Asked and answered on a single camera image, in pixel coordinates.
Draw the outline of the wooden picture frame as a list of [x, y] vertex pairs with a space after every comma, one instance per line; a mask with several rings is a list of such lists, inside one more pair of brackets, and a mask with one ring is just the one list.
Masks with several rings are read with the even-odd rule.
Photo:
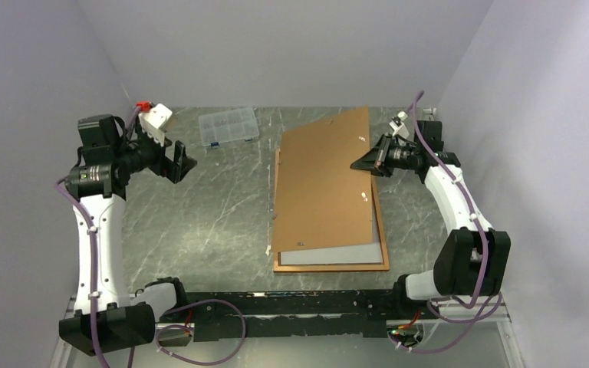
[[[375, 179], [349, 169], [345, 159], [326, 159], [310, 169], [304, 160], [278, 150], [275, 170], [275, 208], [271, 246], [274, 271], [281, 273], [387, 271], [385, 264], [336, 266], [279, 266], [281, 251], [309, 250], [372, 241], [371, 193], [378, 197]], [[380, 230], [385, 239], [380, 207]]]

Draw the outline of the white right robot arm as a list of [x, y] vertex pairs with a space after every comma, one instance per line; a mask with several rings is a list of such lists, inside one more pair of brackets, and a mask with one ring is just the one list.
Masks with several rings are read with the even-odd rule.
[[395, 169], [413, 171], [429, 190], [439, 207], [447, 239], [433, 268], [402, 276], [401, 291], [391, 297], [393, 312], [412, 317], [421, 301], [441, 297], [497, 295], [502, 287], [511, 239], [485, 218], [467, 188], [462, 165], [455, 153], [444, 149], [443, 125], [422, 120], [414, 125], [414, 137], [398, 116], [389, 122], [391, 131], [374, 147], [351, 163], [353, 170], [373, 176], [390, 177]]

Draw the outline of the brown backing board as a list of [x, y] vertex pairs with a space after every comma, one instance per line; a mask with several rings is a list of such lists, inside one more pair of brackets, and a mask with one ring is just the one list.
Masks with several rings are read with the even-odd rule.
[[371, 240], [370, 174], [350, 168], [369, 149], [368, 107], [283, 132], [275, 184], [276, 252]]

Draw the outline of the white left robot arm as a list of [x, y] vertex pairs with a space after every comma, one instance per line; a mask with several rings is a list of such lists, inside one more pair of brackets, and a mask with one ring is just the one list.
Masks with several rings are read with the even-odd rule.
[[[91, 357], [153, 341], [162, 316], [178, 322], [189, 301], [178, 278], [161, 278], [132, 297], [123, 276], [122, 224], [127, 186], [150, 170], [178, 183], [196, 167], [181, 142], [166, 138], [169, 112], [142, 112], [132, 123], [110, 114], [84, 118], [77, 163], [57, 188], [73, 206], [79, 246], [74, 313], [59, 322], [61, 339]], [[173, 147], [173, 157], [166, 154]]]

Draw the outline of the sunset photo print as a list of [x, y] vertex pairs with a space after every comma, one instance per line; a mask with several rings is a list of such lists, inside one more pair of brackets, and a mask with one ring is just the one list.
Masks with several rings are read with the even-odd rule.
[[336, 265], [384, 265], [387, 245], [380, 230], [380, 202], [371, 193], [372, 241], [358, 245], [342, 245], [309, 250], [281, 251], [279, 266], [336, 266]]

